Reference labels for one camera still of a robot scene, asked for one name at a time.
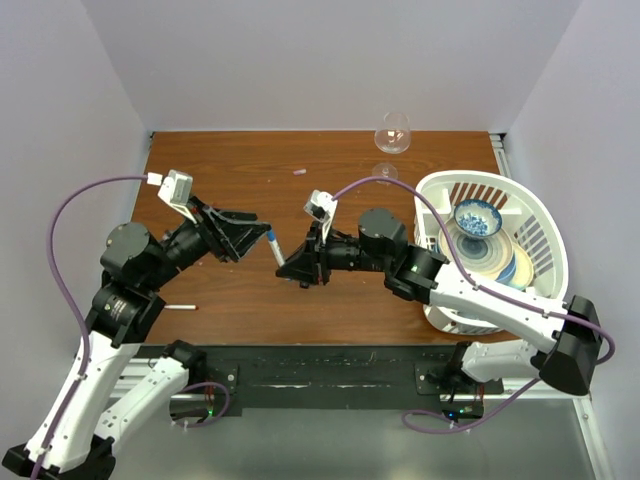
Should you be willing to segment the white pen blue tip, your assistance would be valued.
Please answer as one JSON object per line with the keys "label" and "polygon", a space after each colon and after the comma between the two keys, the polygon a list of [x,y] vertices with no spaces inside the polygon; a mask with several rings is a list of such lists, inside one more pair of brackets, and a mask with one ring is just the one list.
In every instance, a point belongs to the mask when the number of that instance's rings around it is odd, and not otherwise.
{"label": "white pen blue tip", "polygon": [[283,252],[281,250],[281,247],[278,241],[276,239],[270,240],[269,245],[276,259],[277,265],[281,267],[285,263],[285,257],[283,255]]}

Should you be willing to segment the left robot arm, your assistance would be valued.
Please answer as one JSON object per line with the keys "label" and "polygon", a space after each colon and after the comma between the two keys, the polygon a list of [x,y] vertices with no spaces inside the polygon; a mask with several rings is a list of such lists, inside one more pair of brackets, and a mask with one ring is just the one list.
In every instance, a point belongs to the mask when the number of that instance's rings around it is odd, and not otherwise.
{"label": "left robot arm", "polygon": [[254,213],[213,208],[196,197],[187,206],[188,218],[162,239],[136,222],[108,235],[101,287],[84,322],[88,338],[41,427],[5,454],[9,471],[31,479],[106,479],[125,443],[171,395],[205,385],[205,353],[176,341],[144,379],[109,402],[166,305],[160,289],[207,254],[239,261],[272,232]]}

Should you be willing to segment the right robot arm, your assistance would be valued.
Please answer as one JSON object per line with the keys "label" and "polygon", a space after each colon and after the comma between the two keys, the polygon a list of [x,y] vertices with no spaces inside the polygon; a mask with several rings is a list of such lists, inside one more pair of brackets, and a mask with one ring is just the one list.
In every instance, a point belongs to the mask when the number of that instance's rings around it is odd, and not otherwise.
{"label": "right robot arm", "polygon": [[328,282],[334,270],[381,272],[397,297],[487,321],[515,340],[462,342],[440,377],[459,393],[503,377],[534,378],[567,394],[589,392],[603,333],[594,304],[564,303],[488,281],[471,283],[444,255],[412,244],[406,226],[383,208],[365,211],[358,234],[325,231],[315,221],[303,244],[278,267],[303,286]]}

